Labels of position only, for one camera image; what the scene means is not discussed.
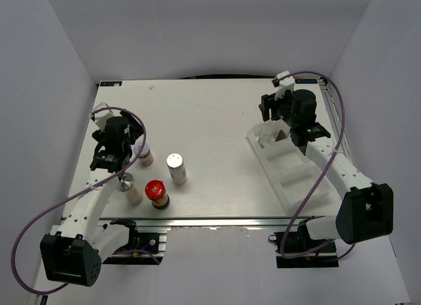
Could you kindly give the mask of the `clear round glass oil bottle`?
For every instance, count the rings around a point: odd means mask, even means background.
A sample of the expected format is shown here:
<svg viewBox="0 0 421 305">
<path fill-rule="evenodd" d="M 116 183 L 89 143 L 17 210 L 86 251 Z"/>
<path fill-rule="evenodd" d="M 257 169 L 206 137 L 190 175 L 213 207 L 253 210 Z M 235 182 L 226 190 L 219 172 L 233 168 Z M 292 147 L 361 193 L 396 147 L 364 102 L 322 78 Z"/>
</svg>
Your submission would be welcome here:
<svg viewBox="0 0 421 305">
<path fill-rule="evenodd" d="M 272 121 L 267 121 L 262 124 L 260 129 L 258 143 L 259 145 L 264 148 L 272 143 L 276 142 L 278 138 L 280 129 L 276 125 L 276 123 Z"/>
</svg>

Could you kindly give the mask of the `silver lid shaker bottle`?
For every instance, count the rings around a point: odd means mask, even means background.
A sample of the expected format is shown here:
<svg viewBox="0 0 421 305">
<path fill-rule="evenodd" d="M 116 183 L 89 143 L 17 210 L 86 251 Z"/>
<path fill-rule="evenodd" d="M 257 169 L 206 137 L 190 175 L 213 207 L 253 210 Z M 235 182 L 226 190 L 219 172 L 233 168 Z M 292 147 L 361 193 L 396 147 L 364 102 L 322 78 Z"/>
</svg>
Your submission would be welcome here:
<svg viewBox="0 0 421 305">
<path fill-rule="evenodd" d="M 166 165 L 174 184 L 183 185 L 187 181 L 184 159 L 180 154 L 172 153 L 168 155 Z"/>
</svg>

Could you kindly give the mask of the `square glass bottle gold spout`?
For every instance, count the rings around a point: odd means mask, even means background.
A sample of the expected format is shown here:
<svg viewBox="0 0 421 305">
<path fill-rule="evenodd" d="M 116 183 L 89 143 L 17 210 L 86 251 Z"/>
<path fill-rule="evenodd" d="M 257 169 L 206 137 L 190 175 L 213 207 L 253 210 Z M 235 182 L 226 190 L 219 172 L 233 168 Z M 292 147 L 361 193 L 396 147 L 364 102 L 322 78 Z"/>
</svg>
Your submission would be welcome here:
<svg viewBox="0 0 421 305">
<path fill-rule="evenodd" d="M 290 136 L 290 129 L 280 129 L 276 137 L 276 142 L 288 139 L 289 136 Z"/>
</svg>

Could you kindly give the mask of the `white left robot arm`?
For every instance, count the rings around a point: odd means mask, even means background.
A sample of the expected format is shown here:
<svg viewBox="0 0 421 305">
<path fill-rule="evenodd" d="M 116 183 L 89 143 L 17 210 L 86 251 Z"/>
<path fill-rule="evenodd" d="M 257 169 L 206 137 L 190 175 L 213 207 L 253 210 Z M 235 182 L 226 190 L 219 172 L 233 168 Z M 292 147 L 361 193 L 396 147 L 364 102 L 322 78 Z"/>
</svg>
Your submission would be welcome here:
<svg viewBox="0 0 421 305">
<path fill-rule="evenodd" d="M 92 286 L 102 263 L 117 250 L 135 250 L 139 235 L 132 220 L 114 220 L 101 233 L 97 224 L 124 172 L 132 165 L 132 145 L 144 136 L 139 118 L 127 110 L 119 116 L 94 117 L 97 145 L 89 166 L 87 192 L 77 198 L 70 215 L 53 235 L 40 242 L 48 280 Z"/>
</svg>

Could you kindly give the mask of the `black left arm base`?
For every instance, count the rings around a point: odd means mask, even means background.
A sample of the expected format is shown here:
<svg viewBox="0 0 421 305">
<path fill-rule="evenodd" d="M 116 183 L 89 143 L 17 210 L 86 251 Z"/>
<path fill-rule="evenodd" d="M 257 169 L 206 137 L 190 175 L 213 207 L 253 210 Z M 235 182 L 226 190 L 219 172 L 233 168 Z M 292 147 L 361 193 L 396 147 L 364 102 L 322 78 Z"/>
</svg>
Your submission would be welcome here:
<svg viewBox="0 0 421 305">
<path fill-rule="evenodd" d="M 136 250 L 125 254 L 116 254 L 107 258 L 103 263 L 107 265 L 130 265 L 145 266 L 159 265 L 162 262 L 165 248 L 164 234 L 157 232 L 139 231 L 133 220 L 113 220 L 111 223 L 103 224 L 102 228 L 107 230 L 112 225 L 125 226 L 129 229 L 128 243 L 117 250 L 123 252 Z"/>
</svg>

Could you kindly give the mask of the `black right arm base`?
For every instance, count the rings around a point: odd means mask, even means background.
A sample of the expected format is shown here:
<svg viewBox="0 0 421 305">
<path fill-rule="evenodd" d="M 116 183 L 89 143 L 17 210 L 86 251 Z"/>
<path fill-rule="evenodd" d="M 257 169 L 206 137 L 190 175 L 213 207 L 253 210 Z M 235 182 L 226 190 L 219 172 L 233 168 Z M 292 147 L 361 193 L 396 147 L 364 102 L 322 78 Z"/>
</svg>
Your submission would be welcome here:
<svg viewBox="0 0 421 305">
<path fill-rule="evenodd" d="M 298 223 L 296 230 L 287 234 L 284 253 L 294 255 L 304 253 L 307 250 L 321 245 L 325 239 L 312 240 L 304 228 L 306 220 Z M 319 248 L 310 254 L 294 259 L 285 259 L 281 253 L 281 243 L 284 236 L 283 231 L 275 232 L 268 236 L 268 241 L 275 246 L 276 266 L 278 269 L 307 269 L 307 268 L 338 268 L 337 250 L 335 243 Z"/>
</svg>

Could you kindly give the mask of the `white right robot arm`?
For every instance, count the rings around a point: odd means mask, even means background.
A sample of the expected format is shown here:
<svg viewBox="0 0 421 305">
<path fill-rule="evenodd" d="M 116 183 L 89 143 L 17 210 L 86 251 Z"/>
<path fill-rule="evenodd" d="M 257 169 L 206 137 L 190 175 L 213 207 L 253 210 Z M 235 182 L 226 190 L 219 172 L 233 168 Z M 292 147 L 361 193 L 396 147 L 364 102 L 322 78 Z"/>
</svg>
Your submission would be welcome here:
<svg viewBox="0 0 421 305">
<path fill-rule="evenodd" d="M 263 121 L 282 120 L 292 143 L 322 171 L 341 198 L 336 216 L 305 220 L 297 235 L 298 246 L 313 251 L 323 240 L 341 239 L 352 245 L 386 236 L 393 231 L 393 191 L 362 174 L 335 147 L 331 133 L 316 120 L 316 96 L 312 91 L 287 90 L 263 95 L 259 104 Z"/>
</svg>

